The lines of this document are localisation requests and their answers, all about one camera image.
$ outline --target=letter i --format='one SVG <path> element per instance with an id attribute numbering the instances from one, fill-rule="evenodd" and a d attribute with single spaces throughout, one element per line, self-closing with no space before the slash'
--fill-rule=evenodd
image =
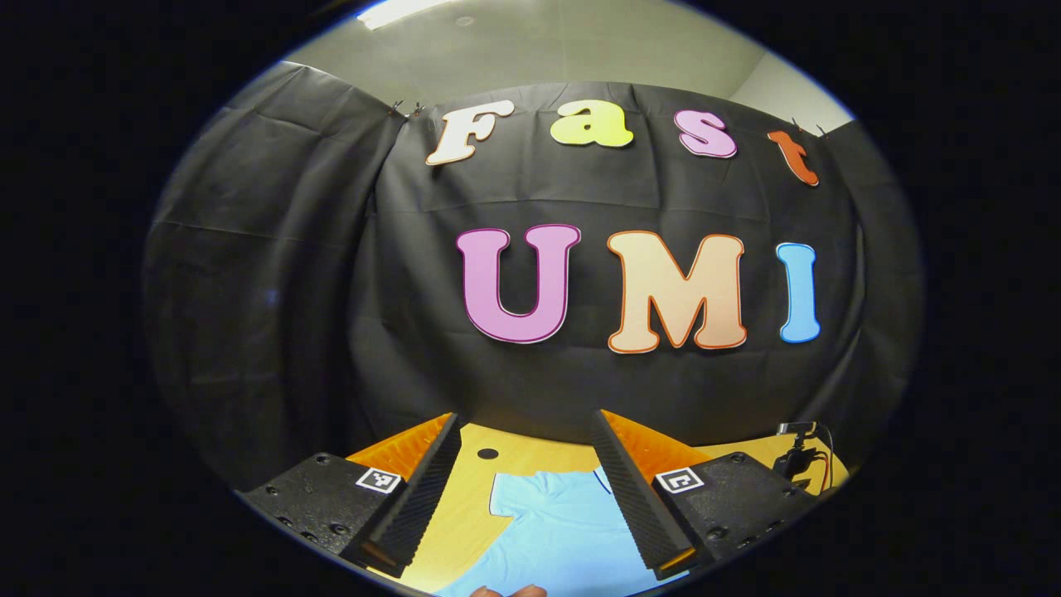
<path id="1" fill-rule="evenodd" d="M 783 242 L 777 252 L 788 277 L 788 321 L 781 328 L 781 339 L 793 345 L 814 340 L 821 332 L 814 317 L 814 248 Z"/>

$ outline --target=light blue shirt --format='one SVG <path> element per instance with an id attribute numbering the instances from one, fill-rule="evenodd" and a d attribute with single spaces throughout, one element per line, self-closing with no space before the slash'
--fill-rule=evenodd
<path id="1" fill-rule="evenodd" d="M 514 521 L 439 597 L 468 597 L 484 584 L 511 595 L 537 584 L 549 597 L 622 597 L 665 584 L 645 567 L 604 470 L 498 474 L 490 514 Z"/>

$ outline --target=cutout letter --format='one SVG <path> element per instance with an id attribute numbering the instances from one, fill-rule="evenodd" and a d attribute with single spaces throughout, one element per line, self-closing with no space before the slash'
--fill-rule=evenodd
<path id="1" fill-rule="evenodd" d="M 589 110 L 589 113 L 579 113 L 586 110 Z M 563 118 L 554 122 L 549 131 L 554 139 L 563 144 L 599 143 L 609 147 L 621 147 L 633 140 L 633 133 L 626 129 L 626 112 L 611 102 L 602 100 L 568 102 L 556 112 Z"/>
<path id="2" fill-rule="evenodd" d="M 778 245 L 778 259 L 788 276 L 788 321 L 781 329 L 781 339 L 793 345 L 814 340 L 821 332 L 814 317 L 814 248 L 783 242 Z"/>
<path id="3" fill-rule="evenodd" d="M 477 140 L 485 141 L 493 131 L 493 123 L 498 120 L 493 115 L 508 116 L 515 110 L 516 105 L 509 100 L 504 100 L 448 112 L 442 117 L 446 121 L 442 138 L 438 139 L 435 153 L 428 156 L 427 164 L 437 165 L 471 157 L 475 153 L 475 147 L 468 144 L 468 135 L 474 134 Z M 484 116 L 475 120 L 481 113 Z"/>
<path id="4" fill-rule="evenodd" d="M 688 276 L 655 232 L 613 233 L 608 248 L 623 262 L 623 319 L 619 332 L 608 339 L 612 351 L 636 354 L 659 347 L 659 335 L 649 327 L 654 305 L 675 349 L 685 344 L 701 309 L 703 327 L 693 337 L 697 347 L 744 345 L 748 332 L 741 326 L 741 239 L 705 238 Z"/>
<path id="5" fill-rule="evenodd" d="M 538 304 L 529 314 L 510 314 L 501 305 L 501 251 L 508 232 L 469 230 L 457 236 L 464 253 L 465 309 L 483 334 L 505 343 L 533 345 L 556 334 L 568 313 L 568 252 L 581 232 L 574 226 L 547 224 L 526 232 L 538 252 Z"/>
<path id="6" fill-rule="evenodd" d="M 788 164 L 788 169 L 793 171 L 793 174 L 796 174 L 797 178 L 812 187 L 818 186 L 818 175 L 803 163 L 803 158 L 806 157 L 806 150 L 803 148 L 803 145 L 794 141 L 784 130 L 775 130 L 766 136 L 781 147 L 781 154 L 785 156 L 785 163 Z"/>
<path id="7" fill-rule="evenodd" d="M 696 155 L 732 157 L 736 153 L 736 143 L 721 131 L 726 124 L 710 111 L 683 109 L 674 115 L 674 123 L 684 131 L 678 135 L 681 144 Z"/>

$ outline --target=letter m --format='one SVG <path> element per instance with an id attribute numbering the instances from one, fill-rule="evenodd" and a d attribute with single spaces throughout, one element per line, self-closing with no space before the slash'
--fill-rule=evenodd
<path id="1" fill-rule="evenodd" d="M 608 248 L 623 264 L 623 319 L 608 339 L 612 351 L 636 354 L 659 347 L 660 337 L 649 324 L 653 306 L 675 349 L 685 344 L 701 309 L 703 326 L 693 337 L 697 347 L 732 349 L 744 344 L 748 333 L 741 326 L 741 239 L 706 236 L 688 276 L 655 232 L 616 232 L 608 239 Z"/>

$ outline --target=pink letter u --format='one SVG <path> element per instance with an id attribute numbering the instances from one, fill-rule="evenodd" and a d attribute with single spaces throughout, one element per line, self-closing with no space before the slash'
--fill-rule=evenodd
<path id="1" fill-rule="evenodd" d="M 568 314 L 568 252 L 581 232 L 574 226 L 545 224 L 527 230 L 526 243 L 538 252 L 538 303 L 522 316 L 501 305 L 501 251 L 508 232 L 498 228 L 469 230 L 457 236 L 464 253 L 465 309 L 468 319 L 495 340 L 533 345 L 553 336 Z"/>

